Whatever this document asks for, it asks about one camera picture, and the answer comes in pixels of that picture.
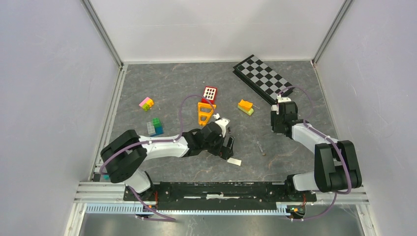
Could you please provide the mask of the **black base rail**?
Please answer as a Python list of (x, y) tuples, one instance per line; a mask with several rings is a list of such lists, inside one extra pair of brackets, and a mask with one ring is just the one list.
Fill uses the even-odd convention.
[(158, 210), (272, 210), (276, 203), (315, 202), (283, 182), (159, 182), (139, 195)]

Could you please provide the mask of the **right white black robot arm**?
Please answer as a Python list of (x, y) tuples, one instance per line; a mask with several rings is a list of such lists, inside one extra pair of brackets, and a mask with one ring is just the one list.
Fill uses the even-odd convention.
[(287, 176), (284, 187), (287, 199), (296, 201), (304, 191), (315, 190), (348, 194), (362, 186), (356, 149), (351, 141), (332, 138), (299, 119), (293, 101), (272, 105), (270, 118), (274, 133), (285, 135), (314, 154), (313, 171)]

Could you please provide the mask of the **orange triangular plastic frame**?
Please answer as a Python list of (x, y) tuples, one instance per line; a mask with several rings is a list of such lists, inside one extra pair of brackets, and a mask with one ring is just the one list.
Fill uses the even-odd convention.
[(212, 117), (214, 110), (216, 108), (215, 104), (208, 104), (203, 102), (198, 102), (198, 124), (200, 126), (205, 126), (209, 123), (210, 118)]

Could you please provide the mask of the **red white window block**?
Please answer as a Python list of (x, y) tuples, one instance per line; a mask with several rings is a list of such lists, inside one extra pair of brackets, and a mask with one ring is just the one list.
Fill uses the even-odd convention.
[(211, 104), (215, 104), (217, 92), (218, 92), (218, 89), (216, 87), (206, 86), (203, 92), (204, 98), (201, 99), (201, 102), (207, 103), (207, 104), (210, 102)]

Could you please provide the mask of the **black grey checkerboard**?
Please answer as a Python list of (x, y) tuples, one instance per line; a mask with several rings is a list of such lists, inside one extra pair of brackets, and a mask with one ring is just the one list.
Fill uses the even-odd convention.
[(233, 67), (233, 73), (254, 90), (268, 104), (276, 103), (278, 93), (289, 96), (292, 84), (275, 72), (255, 55), (251, 55)]

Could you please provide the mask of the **white battery cover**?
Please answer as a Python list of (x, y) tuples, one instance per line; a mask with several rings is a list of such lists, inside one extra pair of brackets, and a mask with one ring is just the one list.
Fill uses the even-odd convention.
[(233, 165), (241, 166), (241, 160), (239, 159), (229, 158), (227, 162)]

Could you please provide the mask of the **green blue grey blocks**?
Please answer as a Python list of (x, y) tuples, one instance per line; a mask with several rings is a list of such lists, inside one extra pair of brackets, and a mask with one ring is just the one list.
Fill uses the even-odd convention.
[(162, 123), (159, 118), (153, 118), (147, 122), (148, 134), (151, 137), (162, 135), (164, 133)]

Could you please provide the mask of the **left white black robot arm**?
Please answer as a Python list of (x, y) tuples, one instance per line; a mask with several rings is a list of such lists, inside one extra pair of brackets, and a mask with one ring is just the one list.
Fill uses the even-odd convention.
[(203, 151), (229, 160), (234, 155), (234, 142), (228, 120), (223, 118), (171, 137), (140, 136), (127, 130), (101, 151), (100, 173), (112, 183), (124, 183), (146, 201), (154, 196), (154, 186), (149, 174), (140, 168), (143, 162), (197, 156)]

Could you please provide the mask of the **pink yellow green blocks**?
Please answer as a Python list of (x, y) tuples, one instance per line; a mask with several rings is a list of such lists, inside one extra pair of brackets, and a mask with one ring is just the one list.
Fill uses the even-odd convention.
[(154, 106), (154, 101), (146, 97), (140, 104), (139, 107), (142, 108), (144, 111), (150, 110)]

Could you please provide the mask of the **orange green toy block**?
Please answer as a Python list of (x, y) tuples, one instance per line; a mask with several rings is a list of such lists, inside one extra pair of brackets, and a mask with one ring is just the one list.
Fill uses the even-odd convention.
[(251, 116), (254, 112), (253, 103), (243, 99), (238, 103), (238, 108), (249, 116)]

